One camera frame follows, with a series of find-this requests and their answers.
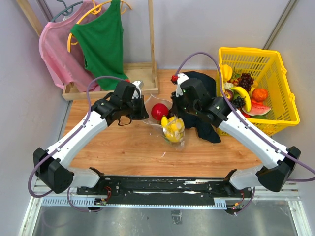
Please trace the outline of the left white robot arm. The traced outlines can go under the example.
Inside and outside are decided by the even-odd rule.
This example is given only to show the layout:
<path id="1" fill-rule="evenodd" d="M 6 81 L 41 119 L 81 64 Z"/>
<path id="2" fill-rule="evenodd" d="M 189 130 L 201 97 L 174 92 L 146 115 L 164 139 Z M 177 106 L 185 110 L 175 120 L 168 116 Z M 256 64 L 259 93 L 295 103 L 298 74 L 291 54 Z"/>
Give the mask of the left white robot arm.
<path id="1" fill-rule="evenodd" d="M 36 176 L 56 194 L 70 187 L 87 187 L 94 194 L 101 194 L 105 182 L 100 171 L 70 168 L 69 165 L 92 138 L 121 117 L 130 121 L 148 119 L 142 86 L 141 80 L 119 81 L 113 92 L 89 105 L 84 118 L 62 139 L 46 150 L 38 148 L 33 153 Z"/>

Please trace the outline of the red apple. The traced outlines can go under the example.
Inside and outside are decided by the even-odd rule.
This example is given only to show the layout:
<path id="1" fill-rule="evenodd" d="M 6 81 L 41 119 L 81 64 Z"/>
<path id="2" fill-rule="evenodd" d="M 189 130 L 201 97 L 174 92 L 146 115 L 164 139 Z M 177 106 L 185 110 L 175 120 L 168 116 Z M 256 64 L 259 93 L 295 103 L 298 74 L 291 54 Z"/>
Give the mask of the red apple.
<path id="1" fill-rule="evenodd" d="M 155 104 L 151 109 L 151 116 L 158 121 L 161 121 L 163 116 L 168 116 L 169 109 L 166 105 L 162 103 Z"/>

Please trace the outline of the clear zip top bag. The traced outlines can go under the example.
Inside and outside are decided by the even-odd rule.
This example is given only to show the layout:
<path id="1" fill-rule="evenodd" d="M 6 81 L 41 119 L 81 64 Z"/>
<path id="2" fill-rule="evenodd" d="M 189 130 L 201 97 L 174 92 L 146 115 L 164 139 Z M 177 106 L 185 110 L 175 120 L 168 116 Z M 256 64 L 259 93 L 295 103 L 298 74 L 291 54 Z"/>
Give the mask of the clear zip top bag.
<path id="1" fill-rule="evenodd" d="M 152 115 L 154 106 L 162 104 L 162 108 L 168 109 L 168 115 L 162 115 L 160 120 L 157 120 Z M 185 144 L 185 125 L 181 118 L 171 114 L 170 109 L 172 102 L 157 98 L 152 94 L 145 101 L 145 108 L 149 114 L 149 118 L 143 122 L 152 127 L 160 137 L 162 137 L 168 144 L 177 150 L 181 150 Z"/>

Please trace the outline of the yellow lemon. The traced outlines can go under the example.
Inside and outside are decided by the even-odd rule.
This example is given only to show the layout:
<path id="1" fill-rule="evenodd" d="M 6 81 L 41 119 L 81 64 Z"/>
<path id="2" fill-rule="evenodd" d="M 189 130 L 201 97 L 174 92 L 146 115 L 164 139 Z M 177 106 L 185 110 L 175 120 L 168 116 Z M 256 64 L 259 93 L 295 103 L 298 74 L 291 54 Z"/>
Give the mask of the yellow lemon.
<path id="1" fill-rule="evenodd" d="M 173 116 L 168 118 L 168 125 L 163 127 L 166 139 L 173 143 L 180 143 L 184 140 L 185 125 L 181 118 Z"/>

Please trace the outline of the yellow banana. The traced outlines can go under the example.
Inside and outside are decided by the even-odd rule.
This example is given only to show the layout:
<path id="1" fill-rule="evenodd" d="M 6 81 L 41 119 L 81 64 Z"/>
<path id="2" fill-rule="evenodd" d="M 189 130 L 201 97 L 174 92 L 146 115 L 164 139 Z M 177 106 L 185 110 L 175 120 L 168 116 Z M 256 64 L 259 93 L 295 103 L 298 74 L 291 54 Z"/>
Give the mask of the yellow banana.
<path id="1" fill-rule="evenodd" d="M 169 123 L 168 118 L 166 116 L 163 116 L 161 119 L 162 127 L 166 127 L 168 125 L 168 123 Z"/>

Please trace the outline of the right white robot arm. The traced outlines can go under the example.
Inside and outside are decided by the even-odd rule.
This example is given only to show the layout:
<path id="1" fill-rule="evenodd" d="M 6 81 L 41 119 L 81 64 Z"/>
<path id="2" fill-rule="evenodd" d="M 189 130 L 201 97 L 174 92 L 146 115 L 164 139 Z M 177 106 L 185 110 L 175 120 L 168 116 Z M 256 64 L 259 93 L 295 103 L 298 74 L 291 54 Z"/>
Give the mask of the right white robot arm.
<path id="1" fill-rule="evenodd" d="M 230 134 L 261 161 L 261 165 L 245 170 L 232 170 L 225 178 L 223 191 L 233 197 L 241 189 L 263 186 L 280 192 L 292 173 L 300 150 L 274 141 L 234 110 L 223 97 L 212 97 L 201 80 L 181 73 L 176 77 L 176 91 L 172 93 L 171 111 L 177 116 L 190 114 Z"/>

